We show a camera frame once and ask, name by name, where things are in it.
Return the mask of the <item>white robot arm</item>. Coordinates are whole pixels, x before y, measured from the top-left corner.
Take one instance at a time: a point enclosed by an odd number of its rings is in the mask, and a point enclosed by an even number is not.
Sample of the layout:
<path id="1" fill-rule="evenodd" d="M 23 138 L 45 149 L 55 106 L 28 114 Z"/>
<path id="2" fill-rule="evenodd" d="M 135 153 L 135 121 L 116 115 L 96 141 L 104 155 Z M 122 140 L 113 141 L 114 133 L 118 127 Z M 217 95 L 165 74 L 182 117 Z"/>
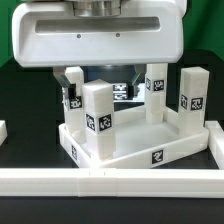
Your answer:
<path id="1" fill-rule="evenodd" d="M 174 63 L 183 54 L 188 0 L 24 0 L 12 17 L 23 67 Z"/>

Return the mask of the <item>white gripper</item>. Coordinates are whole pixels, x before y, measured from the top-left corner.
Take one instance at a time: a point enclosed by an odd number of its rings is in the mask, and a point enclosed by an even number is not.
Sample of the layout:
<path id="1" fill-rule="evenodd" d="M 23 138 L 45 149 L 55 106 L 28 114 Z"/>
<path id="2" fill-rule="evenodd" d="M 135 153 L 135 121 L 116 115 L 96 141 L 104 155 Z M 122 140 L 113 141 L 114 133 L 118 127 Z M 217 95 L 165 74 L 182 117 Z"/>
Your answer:
<path id="1" fill-rule="evenodd" d="M 183 17 L 184 0 L 24 0 L 12 17 L 13 54 L 23 67 L 54 67 L 69 100 L 76 85 L 58 66 L 130 65 L 133 99 L 145 64 L 182 56 Z"/>

